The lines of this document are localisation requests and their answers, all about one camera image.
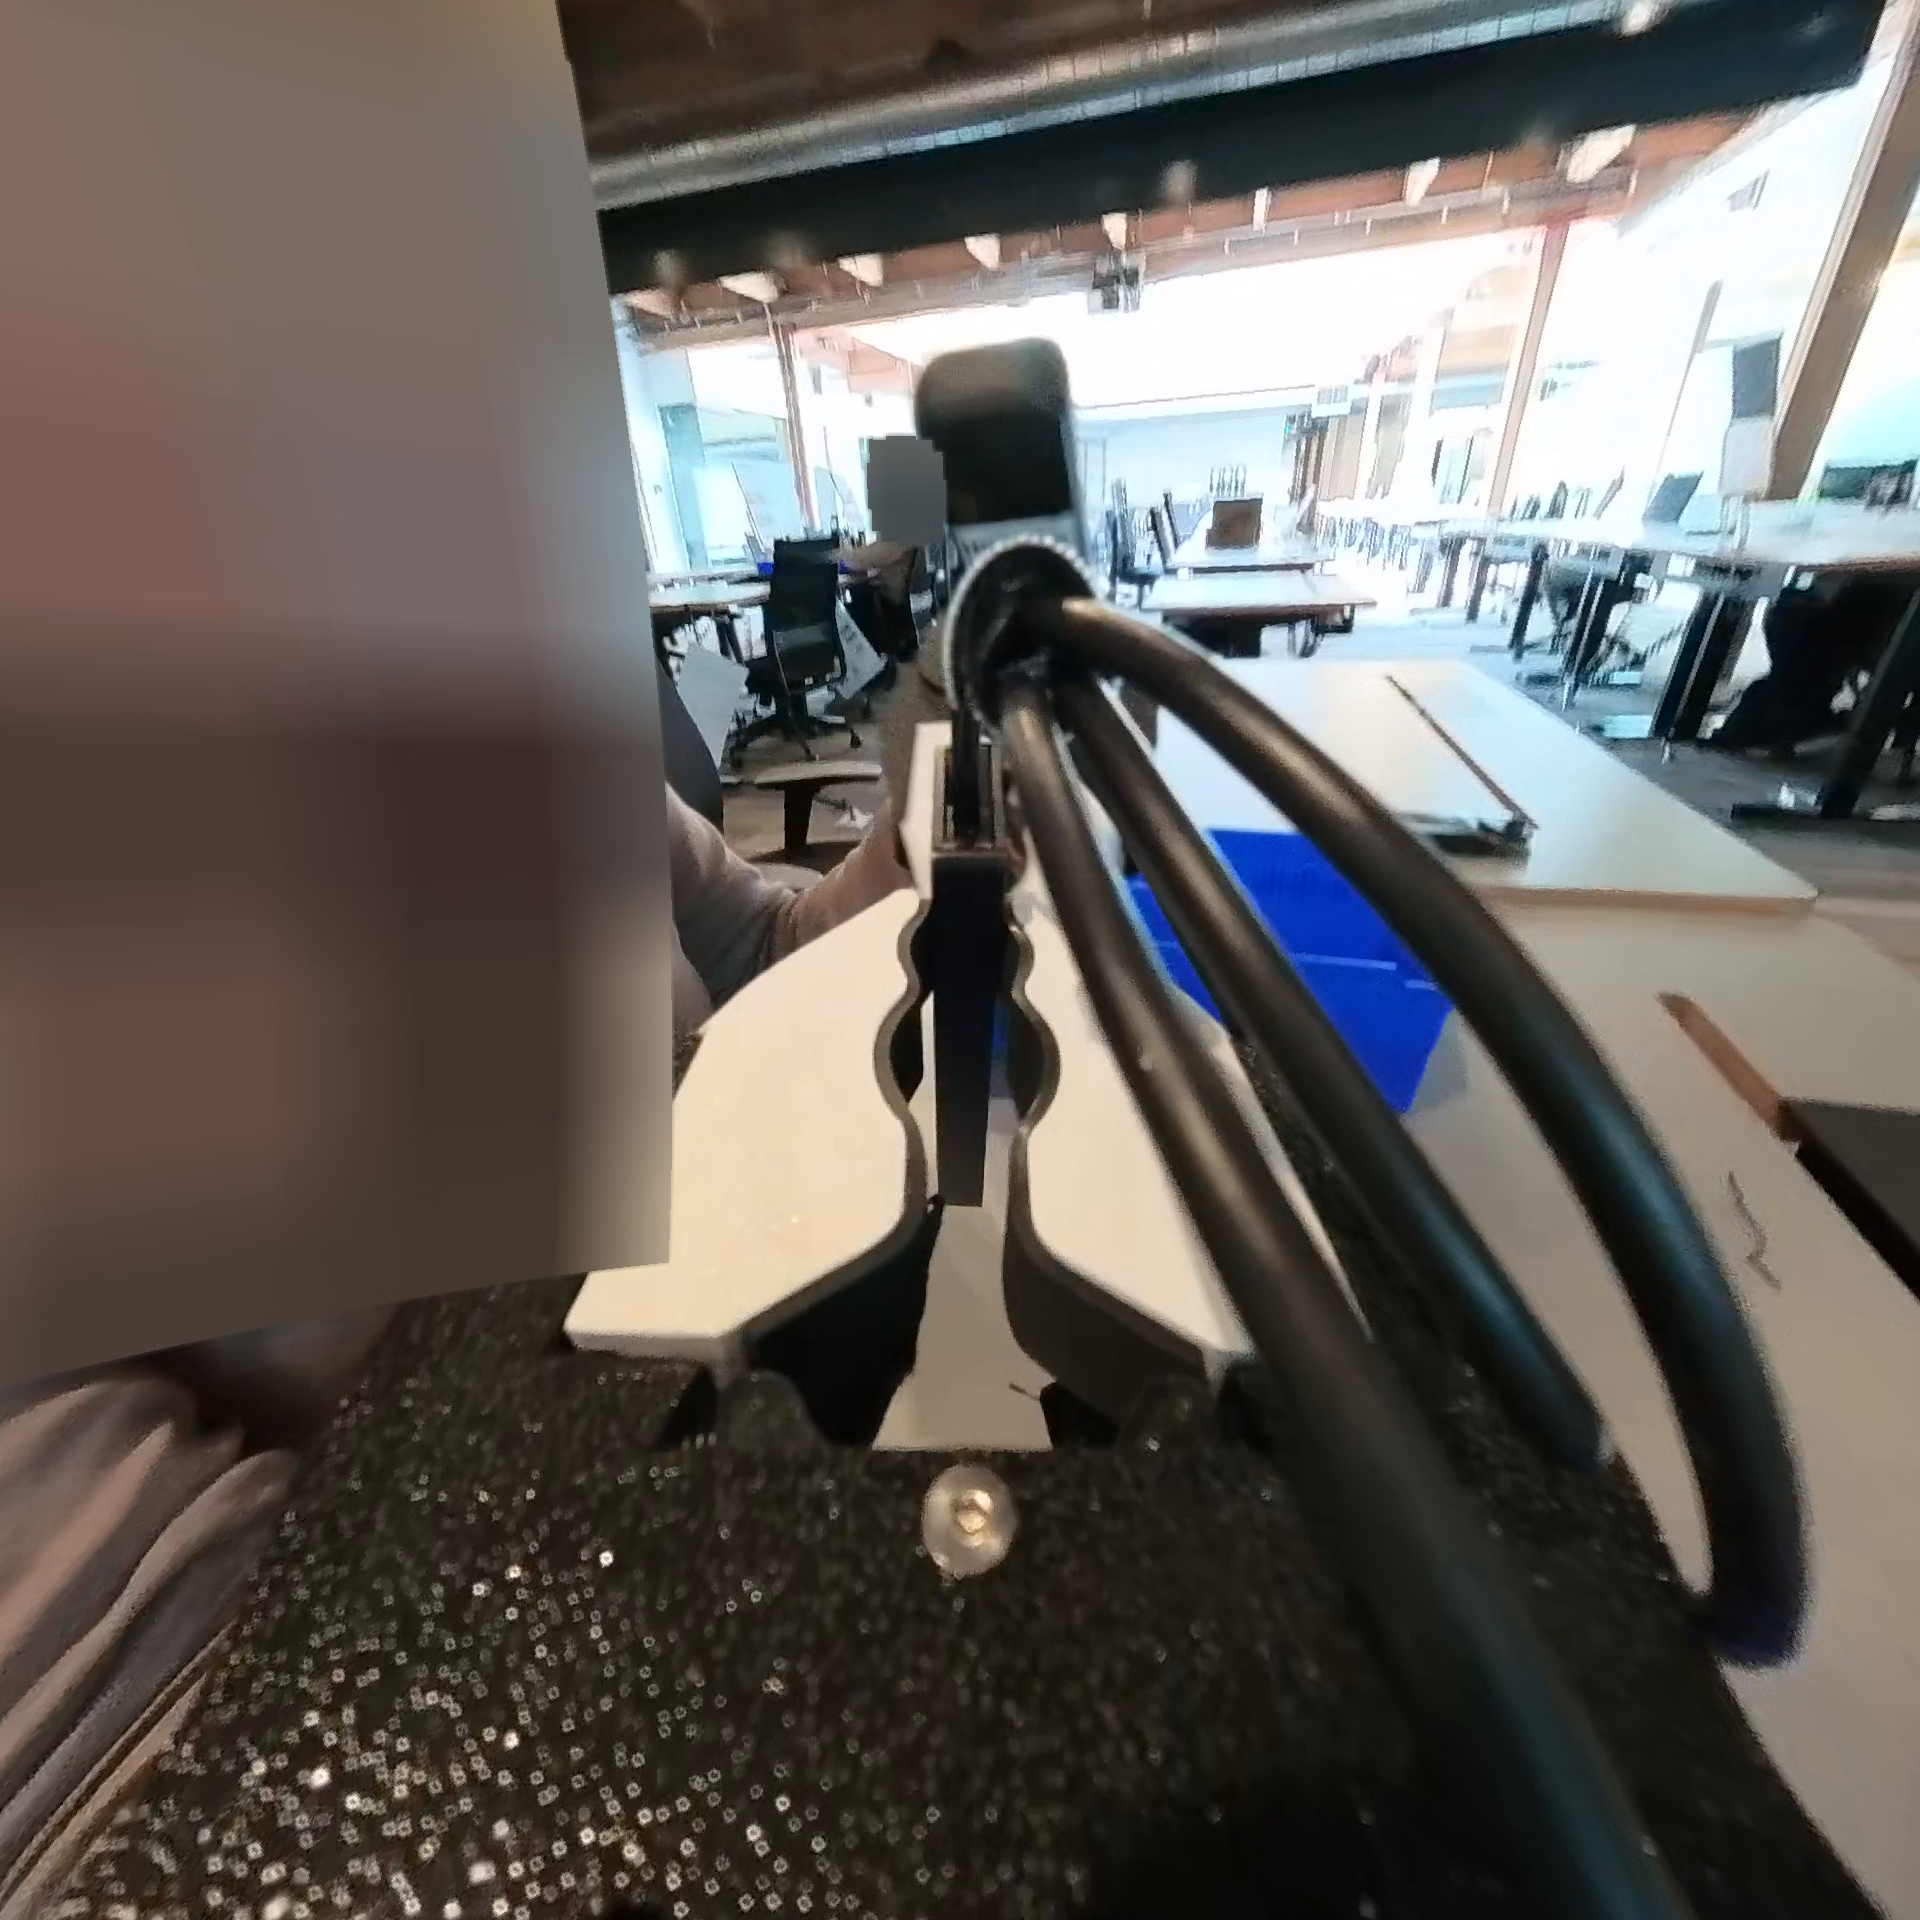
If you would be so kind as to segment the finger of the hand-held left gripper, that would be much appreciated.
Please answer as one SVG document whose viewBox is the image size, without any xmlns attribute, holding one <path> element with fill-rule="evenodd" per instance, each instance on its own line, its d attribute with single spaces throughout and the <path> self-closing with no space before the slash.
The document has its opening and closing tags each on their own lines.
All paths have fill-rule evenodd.
<svg viewBox="0 0 1920 1920">
<path fill-rule="evenodd" d="M 941 831 L 953 730 L 950 724 L 917 724 L 908 747 L 900 794 L 888 800 L 888 821 L 895 827 L 888 871 L 927 908 L 934 897 L 934 837 Z"/>
</svg>

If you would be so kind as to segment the silver ventilation duct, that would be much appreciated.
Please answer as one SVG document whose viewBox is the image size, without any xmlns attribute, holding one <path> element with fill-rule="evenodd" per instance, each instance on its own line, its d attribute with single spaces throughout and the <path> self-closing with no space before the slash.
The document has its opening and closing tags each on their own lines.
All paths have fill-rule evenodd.
<svg viewBox="0 0 1920 1920">
<path fill-rule="evenodd" d="M 590 165 L 600 212 L 658 205 L 780 174 L 921 158 L 1024 132 L 1113 120 L 1393 61 L 1480 52 L 1541 34 L 1643 34 L 1668 2 L 1328 2 L 1028 58 L 1000 72 L 778 110 L 755 127 L 625 138 Z"/>
</svg>

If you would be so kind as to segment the person's left hand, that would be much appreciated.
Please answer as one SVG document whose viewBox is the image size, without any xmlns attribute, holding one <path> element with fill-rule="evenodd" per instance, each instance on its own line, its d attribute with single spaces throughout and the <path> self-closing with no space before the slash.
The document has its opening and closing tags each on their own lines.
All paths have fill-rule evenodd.
<svg viewBox="0 0 1920 1920">
<path fill-rule="evenodd" d="M 814 887 L 800 890 L 784 908 L 784 952 L 797 952 L 837 927 L 851 924 L 888 895 L 917 891 L 904 855 L 900 821 L 891 808 L 877 814 L 857 850 Z"/>
</svg>

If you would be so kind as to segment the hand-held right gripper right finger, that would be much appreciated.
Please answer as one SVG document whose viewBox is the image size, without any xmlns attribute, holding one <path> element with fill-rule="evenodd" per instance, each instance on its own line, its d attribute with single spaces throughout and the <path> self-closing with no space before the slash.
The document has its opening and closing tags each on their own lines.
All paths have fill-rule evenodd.
<svg viewBox="0 0 1920 1920">
<path fill-rule="evenodd" d="M 1121 1427 L 1164 1380 L 1220 1397 L 1248 1358 L 1218 1271 L 1098 1027 L 1051 901 L 1008 897 L 1004 1304 L 1020 1351 Z"/>
</svg>

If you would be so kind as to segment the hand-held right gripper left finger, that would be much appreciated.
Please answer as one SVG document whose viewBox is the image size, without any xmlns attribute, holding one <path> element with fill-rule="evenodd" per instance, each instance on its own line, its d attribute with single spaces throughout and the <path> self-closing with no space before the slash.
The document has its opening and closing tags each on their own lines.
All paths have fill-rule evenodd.
<svg viewBox="0 0 1920 1920">
<path fill-rule="evenodd" d="M 578 1351 L 793 1382 L 874 1438 L 914 1370 L 933 1168 L 911 1115 L 923 901 L 891 891 L 720 1007 L 675 1092 L 670 1254 L 590 1274 Z"/>
</svg>

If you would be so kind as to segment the long desk with monitors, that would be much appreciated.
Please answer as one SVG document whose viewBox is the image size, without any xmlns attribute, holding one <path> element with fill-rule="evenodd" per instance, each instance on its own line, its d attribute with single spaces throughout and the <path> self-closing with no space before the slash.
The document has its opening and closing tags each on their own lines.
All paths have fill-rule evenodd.
<svg viewBox="0 0 1920 1920">
<path fill-rule="evenodd" d="M 1605 621 L 1631 588 L 1681 564 L 1695 588 L 1695 610 L 1684 628 L 1674 671 L 1645 737 L 1664 750 L 1700 741 L 1707 704 L 1724 667 L 1734 658 L 1733 632 L 1720 632 L 1730 607 L 1764 604 L 1771 588 L 1804 581 L 1891 581 L 1905 585 L 1901 621 L 1877 654 L 1864 695 L 1851 710 L 1838 757 L 1815 785 L 1785 782 L 1775 800 L 1737 804 L 1733 817 L 1764 827 L 1827 827 L 1894 821 L 1887 808 L 1865 808 L 1868 782 L 1891 744 L 1903 744 L 1903 778 L 1917 774 L 1917 508 L 1861 508 L 1835 502 L 1724 502 L 1717 528 L 1684 528 L 1620 518 L 1487 518 L 1454 514 L 1440 520 L 1434 544 L 1444 550 L 1444 591 L 1453 594 L 1465 550 L 1475 550 L 1478 612 L 1483 575 L 1495 547 L 1517 547 L 1525 564 L 1520 604 L 1508 628 L 1508 654 L 1523 658 L 1533 612 L 1544 598 L 1551 560 L 1583 565 L 1585 585 L 1571 641 L 1557 668 L 1561 710 L 1571 710 L 1598 674 Z"/>
</svg>

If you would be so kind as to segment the person's clothed torso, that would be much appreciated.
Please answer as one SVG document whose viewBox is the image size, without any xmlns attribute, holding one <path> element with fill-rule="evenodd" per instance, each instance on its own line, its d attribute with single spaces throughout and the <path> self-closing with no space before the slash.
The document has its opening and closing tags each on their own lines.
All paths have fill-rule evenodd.
<svg viewBox="0 0 1920 1920">
<path fill-rule="evenodd" d="M 393 1308 L 4 1391 L 4 1888 L 187 1707 Z"/>
</svg>

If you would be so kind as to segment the person's left forearm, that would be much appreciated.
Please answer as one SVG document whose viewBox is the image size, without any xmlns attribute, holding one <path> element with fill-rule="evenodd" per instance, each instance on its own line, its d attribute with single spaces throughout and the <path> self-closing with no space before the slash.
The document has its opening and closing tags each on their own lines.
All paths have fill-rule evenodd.
<svg viewBox="0 0 1920 1920">
<path fill-rule="evenodd" d="M 737 857 L 720 830 L 663 788 L 670 871 L 670 1012 L 675 1044 L 795 944 L 800 895 Z"/>
</svg>

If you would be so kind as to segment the black office chair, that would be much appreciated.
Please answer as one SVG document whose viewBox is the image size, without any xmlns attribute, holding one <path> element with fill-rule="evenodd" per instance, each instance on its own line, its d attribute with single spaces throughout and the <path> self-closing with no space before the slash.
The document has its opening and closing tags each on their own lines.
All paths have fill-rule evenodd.
<svg viewBox="0 0 1920 1920">
<path fill-rule="evenodd" d="M 737 724 L 728 744 L 728 772 L 741 774 L 751 744 L 768 734 L 790 737 L 804 757 L 814 757 L 818 721 L 808 697 L 835 692 L 847 677 L 841 638 L 841 564 L 827 540 L 778 540 L 764 604 L 761 654 L 745 660 L 745 695 L 755 718 Z"/>
<path fill-rule="evenodd" d="M 1177 578 L 1180 531 L 1174 520 L 1174 498 L 1131 502 L 1124 488 L 1114 488 L 1108 511 L 1108 598 L 1144 607 L 1153 588 L 1165 578 Z"/>
<path fill-rule="evenodd" d="M 750 778 L 750 785 L 761 794 L 780 797 L 780 855 L 790 862 L 797 862 L 808 850 L 811 837 L 811 805 L 833 785 L 880 785 L 884 768 L 877 761 L 864 757 L 804 757 L 797 762 L 780 762 L 757 768 Z"/>
</svg>

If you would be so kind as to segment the black ceiling beam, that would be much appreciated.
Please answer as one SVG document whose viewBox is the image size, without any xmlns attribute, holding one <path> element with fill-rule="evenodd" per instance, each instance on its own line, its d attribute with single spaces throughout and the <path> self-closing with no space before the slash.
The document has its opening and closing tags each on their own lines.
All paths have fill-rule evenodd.
<svg viewBox="0 0 1920 1920">
<path fill-rule="evenodd" d="M 598 214 L 605 280 L 708 280 L 1243 198 L 1413 160 L 1561 150 L 1613 127 L 1753 111 L 1854 82 L 1880 2 L 1704 2 L 1643 34 L 1580 27 L 1005 132 L 811 162 Z"/>
</svg>

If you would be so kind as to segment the blue plastic bin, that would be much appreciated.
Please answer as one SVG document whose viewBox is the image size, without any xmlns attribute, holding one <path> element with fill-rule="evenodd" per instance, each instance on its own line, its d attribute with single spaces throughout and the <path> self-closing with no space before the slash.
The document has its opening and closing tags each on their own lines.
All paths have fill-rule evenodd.
<svg viewBox="0 0 1920 1920">
<path fill-rule="evenodd" d="M 1381 911 L 1303 835 L 1203 830 L 1203 837 L 1384 1101 L 1408 1115 L 1453 1021 L 1453 1001 Z"/>
</svg>

